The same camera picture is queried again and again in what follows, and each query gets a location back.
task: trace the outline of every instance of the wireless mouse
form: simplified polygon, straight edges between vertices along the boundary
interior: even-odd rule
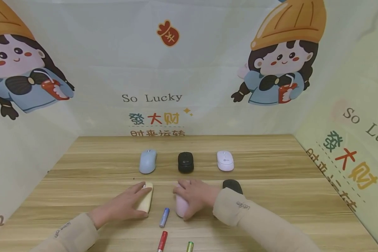
[[[232,191],[236,191],[239,194],[243,194],[242,188],[240,187],[239,182],[236,180],[224,180],[223,189],[224,188],[230,188]]]
[[[188,208],[189,208],[189,203],[185,201],[181,196],[176,194],[176,208],[175,208],[176,214],[179,217],[183,218]]]
[[[193,155],[190,152],[181,152],[178,155],[178,170],[181,173],[191,173],[194,170]]]
[[[149,174],[155,170],[155,160],[157,159],[157,151],[147,149],[141,153],[139,171],[143,174]]]
[[[143,189],[144,188],[152,188],[151,192],[147,193],[146,196],[144,196],[141,201],[137,202],[136,203],[136,210],[139,210],[139,211],[144,211],[146,213],[148,213],[150,211],[150,207],[151,207],[151,200],[153,198],[153,191],[154,191],[154,186],[152,183],[148,183],[146,182],[146,184],[143,186]]]
[[[234,159],[229,151],[221,150],[217,152],[217,166],[224,172],[234,169]]]

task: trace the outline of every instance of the yellow knit hat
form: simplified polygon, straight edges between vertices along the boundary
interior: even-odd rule
[[[24,22],[3,0],[0,0],[0,35],[4,34],[21,35],[35,40]]]
[[[326,26],[323,0],[286,0],[274,8],[251,43],[252,51],[292,40],[318,43]]]

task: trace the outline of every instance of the black bow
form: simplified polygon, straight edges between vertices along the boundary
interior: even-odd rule
[[[276,75],[266,75],[260,82],[259,90],[266,91],[272,88],[274,85],[281,87],[291,84],[292,80],[287,75],[291,75],[293,78],[295,78],[295,74],[293,74],[292,72],[282,75],[279,78]]]
[[[26,76],[13,76],[6,79],[6,87],[10,92],[14,95],[26,95],[27,93],[31,92],[32,85],[41,85],[42,82],[49,79],[46,74],[41,72],[46,72],[43,69],[37,68],[32,70],[29,77]]]

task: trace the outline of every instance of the cartoon hand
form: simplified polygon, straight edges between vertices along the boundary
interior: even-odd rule
[[[18,112],[13,107],[1,106],[1,116],[10,117],[11,120],[15,120],[18,117]]]
[[[244,98],[244,95],[242,95],[239,91],[235,92],[231,95],[231,98],[234,98],[235,103],[239,103]]]
[[[70,84],[70,82],[68,82],[67,80],[64,81],[67,83],[67,85],[69,85],[69,87],[71,88],[71,90],[75,91],[75,87],[73,85]]]
[[[289,88],[284,94],[283,94],[283,101],[284,102],[287,102],[287,101],[289,101],[289,100],[291,100],[290,99],[290,93],[292,92],[292,88]]]

